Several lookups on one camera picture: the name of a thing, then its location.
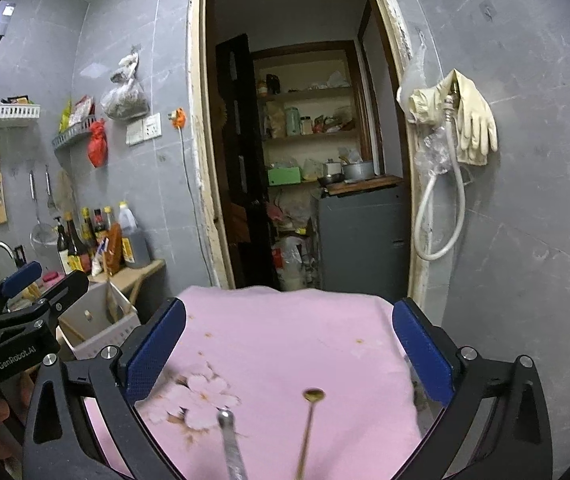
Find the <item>grey cabinet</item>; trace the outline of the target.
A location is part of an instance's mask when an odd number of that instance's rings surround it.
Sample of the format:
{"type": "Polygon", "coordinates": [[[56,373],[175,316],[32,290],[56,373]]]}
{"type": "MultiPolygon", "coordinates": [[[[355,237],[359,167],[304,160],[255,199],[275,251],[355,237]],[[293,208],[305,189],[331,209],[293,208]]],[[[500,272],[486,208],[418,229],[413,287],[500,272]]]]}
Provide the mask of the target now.
{"type": "Polygon", "coordinates": [[[406,185],[323,196],[317,226],[321,289],[389,302],[407,294],[411,200],[406,185]]]}

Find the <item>green box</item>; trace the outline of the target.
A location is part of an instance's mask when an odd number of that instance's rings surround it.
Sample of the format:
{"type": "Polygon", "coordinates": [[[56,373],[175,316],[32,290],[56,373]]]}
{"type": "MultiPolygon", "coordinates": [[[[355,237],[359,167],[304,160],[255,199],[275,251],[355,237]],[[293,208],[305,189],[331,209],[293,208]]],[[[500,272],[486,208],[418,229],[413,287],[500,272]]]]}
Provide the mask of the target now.
{"type": "Polygon", "coordinates": [[[301,182],[301,171],[298,166],[273,167],[268,170],[270,186],[293,185],[301,182]]]}

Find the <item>steel spoon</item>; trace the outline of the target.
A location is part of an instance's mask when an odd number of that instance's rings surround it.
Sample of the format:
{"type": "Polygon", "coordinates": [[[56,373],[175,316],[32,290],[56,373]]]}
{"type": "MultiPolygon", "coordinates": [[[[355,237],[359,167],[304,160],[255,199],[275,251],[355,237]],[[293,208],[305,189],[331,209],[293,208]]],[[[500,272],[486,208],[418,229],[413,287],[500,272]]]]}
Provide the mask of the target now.
{"type": "Polygon", "coordinates": [[[218,422],[222,432],[225,463],[227,464],[229,478],[231,480],[247,480],[246,467],[237,442],[233,412],[227,408],[219,408],[218,422]]]}

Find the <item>cream rubber gloves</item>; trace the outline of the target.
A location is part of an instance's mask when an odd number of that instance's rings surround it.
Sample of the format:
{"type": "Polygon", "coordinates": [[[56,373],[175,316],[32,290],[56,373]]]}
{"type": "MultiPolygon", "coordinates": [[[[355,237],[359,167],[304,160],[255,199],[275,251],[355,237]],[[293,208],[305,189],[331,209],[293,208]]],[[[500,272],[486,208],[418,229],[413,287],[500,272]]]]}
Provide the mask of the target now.
{"type": "Polygon", "coordinates": [[[444,101],[456,89],[456,157],[470,166],[488,165],[490,153],[498,151],[498,128],[491,107],[475,82],[458,70],[427,87],[423,70],[407,70],[397,92],[408,122],[437,125],[444,118],[444,101]]]}

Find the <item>grey wall shelf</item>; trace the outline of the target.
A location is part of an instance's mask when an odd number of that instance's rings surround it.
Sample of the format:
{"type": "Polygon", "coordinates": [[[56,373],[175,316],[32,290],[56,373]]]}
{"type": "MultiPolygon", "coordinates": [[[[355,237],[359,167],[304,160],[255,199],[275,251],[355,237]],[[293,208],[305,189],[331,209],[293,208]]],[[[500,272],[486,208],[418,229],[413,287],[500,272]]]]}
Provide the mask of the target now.
{"type": "Polygon", "coordinates": [[[51,143],[53,150],[61,150],[62,148],[68,148],[84,139],[87,139],[91,133],[91,126],[96,122],[96,117],[94,115],[89,115],[88,117],[77,122],[65,129],[63,132],[58,133],[52,139],[51,143]]]}

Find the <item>pink tablecloth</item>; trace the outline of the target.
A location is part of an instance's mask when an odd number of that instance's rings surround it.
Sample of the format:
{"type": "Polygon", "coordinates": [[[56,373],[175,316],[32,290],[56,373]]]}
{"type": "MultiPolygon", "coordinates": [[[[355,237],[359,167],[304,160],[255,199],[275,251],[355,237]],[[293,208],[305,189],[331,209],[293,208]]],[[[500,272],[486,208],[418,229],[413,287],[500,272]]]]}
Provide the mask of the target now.
{"type": "Polygon", "coordinates": [[[293,478],[310,388],[325,399],[314,412],[309,479],[389,479],[421,442],[386,300],[198,286],[181,300],[186,329],[136,411],[187,478],[227,477],[219,408],[234,414],[250,478],[293,478]]]}

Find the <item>red plastic bag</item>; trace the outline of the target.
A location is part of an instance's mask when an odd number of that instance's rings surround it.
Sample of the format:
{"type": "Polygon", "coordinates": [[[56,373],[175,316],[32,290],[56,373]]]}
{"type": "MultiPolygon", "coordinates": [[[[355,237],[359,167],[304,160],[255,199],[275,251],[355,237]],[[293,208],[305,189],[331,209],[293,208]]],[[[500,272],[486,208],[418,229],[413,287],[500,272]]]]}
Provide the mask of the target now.
{"type": "Polygon", "coordinates": [[[89,162],[94,168],[102,167],[107,159],[107,136],[105,131],[105,120],[103,118],[95,120],[90,125],[90,140],[87,147],[89,162]]]}

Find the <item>steel strainer ladle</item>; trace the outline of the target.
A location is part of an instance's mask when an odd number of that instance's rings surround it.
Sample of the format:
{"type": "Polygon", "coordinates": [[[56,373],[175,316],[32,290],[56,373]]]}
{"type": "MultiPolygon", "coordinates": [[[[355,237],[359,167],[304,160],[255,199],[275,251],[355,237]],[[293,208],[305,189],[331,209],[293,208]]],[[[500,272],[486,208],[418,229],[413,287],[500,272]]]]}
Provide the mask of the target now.
{"type": "Polygon", "coordinates": [[[34,205],[36,223],[30,232],[30,244],[32,248],[56,247],[58,242],[58,231],[49,223],[43,222],[40,218],[40,210],[36,191],[34,172],[29,171],[29,189],[31,203],[34,205]]]}

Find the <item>dark soy sauce bottle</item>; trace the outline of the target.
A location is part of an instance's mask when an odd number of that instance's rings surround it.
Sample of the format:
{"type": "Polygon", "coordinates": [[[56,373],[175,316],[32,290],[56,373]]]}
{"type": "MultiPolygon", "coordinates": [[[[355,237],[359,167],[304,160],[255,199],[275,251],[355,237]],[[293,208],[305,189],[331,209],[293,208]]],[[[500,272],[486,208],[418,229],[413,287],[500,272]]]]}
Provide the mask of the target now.
{"type": "Polygon", "coordinates": [[[91,273],[91,258],[86,245],[79,237],[74,218],[69,211],[64,214],[67,224],[69,245],[68,245],[68,263],[72,270],[82,271],[89,275],[91,273]]]}

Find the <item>white wall socket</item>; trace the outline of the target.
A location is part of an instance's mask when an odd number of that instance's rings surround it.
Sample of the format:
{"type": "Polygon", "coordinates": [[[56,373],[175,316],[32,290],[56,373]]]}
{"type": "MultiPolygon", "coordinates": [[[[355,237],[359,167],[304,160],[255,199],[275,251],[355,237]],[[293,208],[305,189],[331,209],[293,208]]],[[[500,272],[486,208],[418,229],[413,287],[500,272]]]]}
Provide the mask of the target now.
{"type": "Polygon", "coordinates": [[[126,128],[126,144],[128,146],[138,145],[143,142],[159,138],[163,135],[161,131],[161,119],[159,114],[136,119],[126,128]]]}

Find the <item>hanging steel spatula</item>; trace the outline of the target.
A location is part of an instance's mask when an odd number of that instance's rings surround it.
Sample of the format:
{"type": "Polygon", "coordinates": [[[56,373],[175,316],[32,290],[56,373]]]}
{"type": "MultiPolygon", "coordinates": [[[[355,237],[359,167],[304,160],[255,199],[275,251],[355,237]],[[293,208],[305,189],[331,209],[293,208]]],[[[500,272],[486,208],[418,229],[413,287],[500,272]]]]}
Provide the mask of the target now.
{"type": "Polygon", "coordinates": [[[48,165],[44,166],[44,177],[46,178],[46,206],[48,206],[50,212],[59,214],[60,210],[58,209],[58,205],[56,205],[55,202],[53,185],[48,165]]]}

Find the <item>large oil jug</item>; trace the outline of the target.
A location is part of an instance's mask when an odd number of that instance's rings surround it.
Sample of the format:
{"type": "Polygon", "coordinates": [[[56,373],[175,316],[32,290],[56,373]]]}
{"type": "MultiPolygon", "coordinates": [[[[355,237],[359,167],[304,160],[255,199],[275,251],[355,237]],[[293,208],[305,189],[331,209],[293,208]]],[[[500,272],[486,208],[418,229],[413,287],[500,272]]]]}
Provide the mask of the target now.
{"type": "Polygon", "coordinates": [[[141,269],[151,263],[143,230],[127,202],[119,203],[118,223],[122,229],[122,257],[132,269],[141,269]]]}

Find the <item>small gold spoon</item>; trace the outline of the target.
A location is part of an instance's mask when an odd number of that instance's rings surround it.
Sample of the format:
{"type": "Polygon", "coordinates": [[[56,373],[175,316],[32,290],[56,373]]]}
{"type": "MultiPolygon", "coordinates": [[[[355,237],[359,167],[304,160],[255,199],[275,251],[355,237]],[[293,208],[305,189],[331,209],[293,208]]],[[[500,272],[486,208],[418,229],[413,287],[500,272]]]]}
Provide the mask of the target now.
{"type": "Polygon", "coordinates": [[[309,453],[309,444],[311,439],[311,430],[313,425],[313,418],[317,404],[325,399],[325,392],[320,388],[310,388],[305,390],[303,398],[308,402],[308,415],[306,420],[305,432],[302,437],[302,444],[299,453],[299,460],[296,468],[295,479],[302,480],[305,478],[306,462],[309,453]]]}

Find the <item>steel pot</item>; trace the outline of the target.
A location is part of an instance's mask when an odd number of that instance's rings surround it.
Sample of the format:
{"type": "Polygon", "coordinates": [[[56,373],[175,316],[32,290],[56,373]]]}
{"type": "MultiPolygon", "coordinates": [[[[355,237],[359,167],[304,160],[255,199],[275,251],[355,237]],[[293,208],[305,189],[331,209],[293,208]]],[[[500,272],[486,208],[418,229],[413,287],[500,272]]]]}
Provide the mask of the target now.
{"type": "Polygon", "coordinates": [[[351,162],[343,166],[343,175],[346,183],[357,183],[371,180],[376,177],[373,162],[351,162]]]}

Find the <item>wooden chopstick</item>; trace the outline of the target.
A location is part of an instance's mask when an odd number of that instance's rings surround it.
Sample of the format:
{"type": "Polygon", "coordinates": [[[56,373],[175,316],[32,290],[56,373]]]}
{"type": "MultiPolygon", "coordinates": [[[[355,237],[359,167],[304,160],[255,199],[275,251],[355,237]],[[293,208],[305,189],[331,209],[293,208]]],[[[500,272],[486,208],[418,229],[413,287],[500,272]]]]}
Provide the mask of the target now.
{"type": "Polygon", "coordinates": [[[110,320],[110,323],[115,324],[118,321],[118,304],[113,296],[113,289],[112,285],[110,285],[110,271],[107,268],[107,260],[106,260],[106,252],[103,254],[103,269],[105,273],[105,280],[106,280],[106,297],[105,297],[105,306],[107,310],[107,316],[110,320]]]}

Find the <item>white wall basket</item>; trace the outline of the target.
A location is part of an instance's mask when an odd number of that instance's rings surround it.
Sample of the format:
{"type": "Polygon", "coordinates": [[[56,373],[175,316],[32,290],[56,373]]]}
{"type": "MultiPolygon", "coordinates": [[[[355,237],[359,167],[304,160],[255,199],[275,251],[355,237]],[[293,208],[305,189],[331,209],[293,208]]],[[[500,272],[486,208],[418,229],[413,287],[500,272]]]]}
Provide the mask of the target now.
{"type": "Polygon", "coordinates": [[[0,129],[28,127],[39,117],[38,104],[0,103],[0,129]]]}

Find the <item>white perforated utensil holder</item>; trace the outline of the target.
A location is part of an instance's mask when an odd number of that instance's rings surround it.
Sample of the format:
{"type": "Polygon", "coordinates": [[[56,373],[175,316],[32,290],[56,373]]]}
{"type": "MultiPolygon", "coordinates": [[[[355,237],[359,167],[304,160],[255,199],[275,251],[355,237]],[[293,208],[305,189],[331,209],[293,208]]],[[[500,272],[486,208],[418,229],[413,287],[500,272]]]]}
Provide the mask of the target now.
{"type": "Polygon", "coordinates": [[[113,298],[124,316],[110,321],[106,291],[106,283],[92,285],[58,318],[56,339],[78,360],[92,359],[106,346],[120,347],[141,325],[138,311],[115,286],[112,286],[113,298]]]}

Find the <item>clear bag of dried goods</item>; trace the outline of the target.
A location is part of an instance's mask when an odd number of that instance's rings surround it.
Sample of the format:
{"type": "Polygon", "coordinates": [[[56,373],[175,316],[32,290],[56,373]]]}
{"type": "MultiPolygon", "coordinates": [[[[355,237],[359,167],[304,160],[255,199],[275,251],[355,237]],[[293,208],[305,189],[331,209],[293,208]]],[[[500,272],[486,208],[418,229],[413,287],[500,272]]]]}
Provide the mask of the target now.
{"type": "Polygon", "coordinates": [[[110,75],[112,86],[102,95],[101,107],[111,120],[126,122],[149,112],[147,96],[136,77],[139,63],[140,53],[132,49],[118,62],[118,67],[110,75]]]}

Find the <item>wooden storage shelf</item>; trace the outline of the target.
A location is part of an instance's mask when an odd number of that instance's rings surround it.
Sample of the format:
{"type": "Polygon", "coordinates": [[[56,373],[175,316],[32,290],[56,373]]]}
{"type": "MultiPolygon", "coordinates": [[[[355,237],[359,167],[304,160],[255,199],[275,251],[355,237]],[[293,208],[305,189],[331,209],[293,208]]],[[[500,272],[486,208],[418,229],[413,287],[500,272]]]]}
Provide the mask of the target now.
{"type": "Polygon", "coordinates": [[[298,166],[316,184],[334,162],[373,157],[355,44],[308,42],[253,54],[265,169],[298,166]]]}

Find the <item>orange sauce pouch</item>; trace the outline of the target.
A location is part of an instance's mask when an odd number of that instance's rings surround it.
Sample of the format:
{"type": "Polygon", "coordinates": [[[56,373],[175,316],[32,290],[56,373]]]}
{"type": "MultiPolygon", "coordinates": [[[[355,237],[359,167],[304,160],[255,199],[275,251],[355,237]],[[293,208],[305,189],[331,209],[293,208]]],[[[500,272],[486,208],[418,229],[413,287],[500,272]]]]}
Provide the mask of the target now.
{"type": "Polygon", "coordinates": [[[122,267],[122,227],[115,222],[107,232],[104,249],[104,269],[113,276],[122,267]]]}

